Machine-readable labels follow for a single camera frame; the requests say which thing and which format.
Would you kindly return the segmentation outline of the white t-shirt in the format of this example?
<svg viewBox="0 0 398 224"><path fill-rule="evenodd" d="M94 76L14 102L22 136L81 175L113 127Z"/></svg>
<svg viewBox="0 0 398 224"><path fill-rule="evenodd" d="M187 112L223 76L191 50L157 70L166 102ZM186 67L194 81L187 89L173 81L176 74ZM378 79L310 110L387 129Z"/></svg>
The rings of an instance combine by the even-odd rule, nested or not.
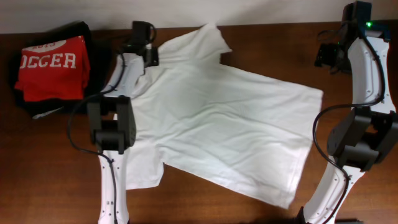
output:
<svg viewBox="0 0 398 224"><path fill-rule="evenodd" d="M288 208L312 145L321 90L221 64L214 24L167 41L160 63L132 82L137 139L126 187L156 187L172 166Z"/></svg>

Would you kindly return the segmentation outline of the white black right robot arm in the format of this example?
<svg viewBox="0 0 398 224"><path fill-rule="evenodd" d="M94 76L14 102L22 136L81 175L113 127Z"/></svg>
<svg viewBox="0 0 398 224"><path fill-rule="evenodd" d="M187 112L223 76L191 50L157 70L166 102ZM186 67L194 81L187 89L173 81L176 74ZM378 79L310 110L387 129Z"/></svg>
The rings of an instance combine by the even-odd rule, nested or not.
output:
<svg viewBox="0 0 398 224"><path fill-rule="evenodd" d="M381 163L397 144L397 112L388 84L387 55L391 35L387 26L371 21L372 4L355 1L343 9L337 44L321 44L315 66L329 66L352 75L353 100L319 112L348 108L348 116L330 132L324 175L294 223L336 223L336 215L353 185L374 164Z"/></svg>

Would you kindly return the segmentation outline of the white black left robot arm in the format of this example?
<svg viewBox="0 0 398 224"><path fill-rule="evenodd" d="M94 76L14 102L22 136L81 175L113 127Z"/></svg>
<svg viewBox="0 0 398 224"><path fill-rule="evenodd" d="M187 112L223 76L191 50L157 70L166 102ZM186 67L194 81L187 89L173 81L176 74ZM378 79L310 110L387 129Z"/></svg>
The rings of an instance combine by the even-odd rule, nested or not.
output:
<svg viewBox="0 0 398 224"><path fill-rule="evenodd" d="M129 223L126 200L127 157L136 140L130 94L147 67L157 66L156 29L132 23L132 35L116 58L112 75L99 96L87 103L91 142L101 166L99 224Z"/></svg>

